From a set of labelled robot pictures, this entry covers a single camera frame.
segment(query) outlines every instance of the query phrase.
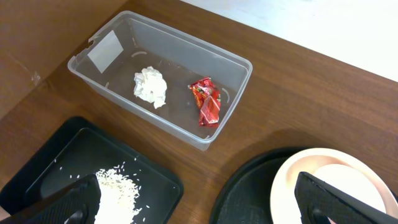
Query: black tray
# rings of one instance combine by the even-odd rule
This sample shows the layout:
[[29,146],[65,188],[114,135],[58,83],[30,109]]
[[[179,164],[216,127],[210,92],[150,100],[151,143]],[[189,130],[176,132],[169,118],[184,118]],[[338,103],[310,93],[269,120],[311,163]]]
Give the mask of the black tray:
[[274,177],[291,155],[304,149],[308,147],[275,149],[245,163],[218,195],[210,224],[273,223],[269,198]]
[[136,208],[142,210],[134,221],[167,223],[183,195],[178,177],[81,117],[66,121],[6,184],[0,206],[13,215],[76,181],[77,175],[82,178],[123,162],[121,173],[141,186]]

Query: pile of rice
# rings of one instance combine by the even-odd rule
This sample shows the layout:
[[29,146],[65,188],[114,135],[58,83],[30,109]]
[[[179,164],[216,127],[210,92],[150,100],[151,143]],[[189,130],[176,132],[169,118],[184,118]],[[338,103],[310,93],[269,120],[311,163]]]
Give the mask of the pile of rice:
[[138,186],[128,179],[128,175],[120,174],[120,169],[100,169],[96,176],[101,189],[101,200],[95,224],[132,223],[134,216],[142,210],[135,208],[139,196]]

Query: white floor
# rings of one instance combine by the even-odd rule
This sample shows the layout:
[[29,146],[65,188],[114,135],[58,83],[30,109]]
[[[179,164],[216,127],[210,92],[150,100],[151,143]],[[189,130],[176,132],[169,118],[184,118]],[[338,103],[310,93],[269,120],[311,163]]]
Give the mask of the white floor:
[[398,82],[398,0],[182,0]]

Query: black round plate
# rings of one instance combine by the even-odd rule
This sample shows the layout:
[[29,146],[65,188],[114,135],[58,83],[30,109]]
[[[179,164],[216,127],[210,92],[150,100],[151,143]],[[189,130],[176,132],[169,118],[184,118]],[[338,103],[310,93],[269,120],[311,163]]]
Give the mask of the black round plate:
[[269,198],[279,167],[308,147],[286,147],[263,153],[240,167],[223,187],[210,224],[272,223]]

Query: brown cardboard box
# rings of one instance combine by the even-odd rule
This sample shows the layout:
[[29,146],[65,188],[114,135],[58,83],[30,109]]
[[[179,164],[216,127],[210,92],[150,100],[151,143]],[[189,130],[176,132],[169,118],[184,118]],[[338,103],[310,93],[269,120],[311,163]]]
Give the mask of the brown cardboard box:
[[0,1],[0,119],[124,2]]

